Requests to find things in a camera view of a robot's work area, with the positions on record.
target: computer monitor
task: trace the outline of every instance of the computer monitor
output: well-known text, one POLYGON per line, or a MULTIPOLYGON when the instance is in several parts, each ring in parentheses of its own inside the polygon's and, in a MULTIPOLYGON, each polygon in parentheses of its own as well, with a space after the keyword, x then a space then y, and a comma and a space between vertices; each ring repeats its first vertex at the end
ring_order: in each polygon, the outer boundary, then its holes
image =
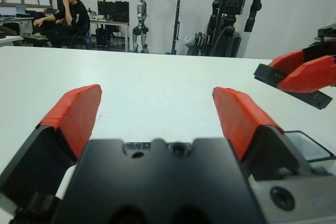
POLYGON ((129 13, 129 11, 130 11, 130 3, 129 2, 122 2, 122 1, 116 1, 116 3, 115 3, 115 11, 118 14, 129 13))
POLYGON ((63 10, 64 9, 63 0, 57 0, 57 9, 58 10, 63 10))
POLYGON ((97 1, 97 3, 98 3, 98 15, 105 16, 105 2, 97 1))
POLYGON ((114 2, 98 1, 98 14, 105 18, 108 16, 112 19, 115 16, 116 4, 114 2))
POLYGON ((26 14, 25 13, 26 10, 27 10, 27 7, 24 5, 16 6, 16 14, 26 14))
POLYGON ((25 13, 33 17, 36 14, 36 11, 35 10, 25 10, 25 13))

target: screw hole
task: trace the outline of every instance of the screw hole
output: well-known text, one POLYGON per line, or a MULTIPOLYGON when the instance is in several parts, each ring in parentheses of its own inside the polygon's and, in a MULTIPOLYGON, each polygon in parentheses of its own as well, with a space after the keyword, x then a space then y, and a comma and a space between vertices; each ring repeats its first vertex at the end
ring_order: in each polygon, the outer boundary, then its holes
POLYGON ((292 211, 294 209, 295 201, 293 195, 289 191, 281 187, 274 187, 270 194, 271 199, 278 208, 284 211, 292 211))
POLYGON ((143 154, 143 152, 136 152, 132 155, 132 158, 139 158, 139 157, 143 157, 145 154, 143 154))

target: white table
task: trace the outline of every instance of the white table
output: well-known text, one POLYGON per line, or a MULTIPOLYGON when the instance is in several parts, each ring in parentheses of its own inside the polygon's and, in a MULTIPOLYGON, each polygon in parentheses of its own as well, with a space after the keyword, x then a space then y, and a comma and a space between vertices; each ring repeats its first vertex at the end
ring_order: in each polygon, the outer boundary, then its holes
MULTIPOLYGON (((212 99, 221 86, 249 94, 283 129, 302 130, 336 153, 336 88, 323 89, 335 100, 315 109, 254 79, 269 60, 3 47, 0 61, 0 172, 65 92, 93 83, 103 93, 91 138, 223 137, 212 99)), ((0 223, 8 220, 0 211, 0 223)))
POLYGON ((33 33, 33 18, 0 18, 0 25, 4 23, 19 23, 20 25, 20 34, 32 35, 33 33))
POLYGON ((21 36, 6 36, 6 38, 0 39, 0 47, 13 46, 14 41, 22 40, 21 36))
POLYGON ((123 23, 123 22, 111 22, 103 19, 90 19, 90 22, 92 24, 96 25, 96 28, 99 28, 99 25, 113 25, 113 26, 120 26, 121 28, 121 34, 124 33, 125 37, 125 52, 129 51, 129 46, 128 46, 128 36, 129 36, 129 23, 123 23))

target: camera lens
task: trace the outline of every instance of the camera lens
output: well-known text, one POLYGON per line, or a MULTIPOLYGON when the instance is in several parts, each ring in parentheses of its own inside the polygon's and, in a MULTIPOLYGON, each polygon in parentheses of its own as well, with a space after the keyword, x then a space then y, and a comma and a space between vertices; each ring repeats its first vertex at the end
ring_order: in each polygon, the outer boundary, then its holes
POLYGON ((174 146, 173 146, 173 153, 174 153, 175 156, 178 156, 178 157, 183 156, 184 153, 185 153, 185 148, 184 148, 184 146, 183 146, 183 145, 180 145, 180 144, 178 144, 178 145, 174 145, 174 146))

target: man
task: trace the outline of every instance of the man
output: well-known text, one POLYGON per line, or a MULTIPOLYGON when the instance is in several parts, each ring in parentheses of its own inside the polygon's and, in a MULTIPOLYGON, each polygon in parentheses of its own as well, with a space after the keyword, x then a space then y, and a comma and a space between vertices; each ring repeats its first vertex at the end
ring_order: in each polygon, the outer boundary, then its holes
POLYGON ((84 4, 80 0, 63 0, 64 9, 59 13, 43 17, 34 21, 35 27, 45 34, 54 47, 61 47, 63 41, 71 41, 77 32, 84 32, 89 27, 89 16, 84 4), (44 22, 58 24, 53 29, 45 29, 44 22))

